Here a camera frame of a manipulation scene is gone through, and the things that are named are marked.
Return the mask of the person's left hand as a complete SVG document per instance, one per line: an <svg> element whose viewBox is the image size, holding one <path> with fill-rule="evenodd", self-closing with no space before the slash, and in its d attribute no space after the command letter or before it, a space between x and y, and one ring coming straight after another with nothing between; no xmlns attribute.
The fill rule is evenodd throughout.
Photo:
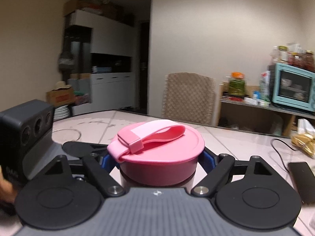
<svg viewBox="0 0 315 236"><path fill-rule="evenodd" d="M0 200L13 204L18 191L16 188L3 177L2 168L0 167Z"/></svg>

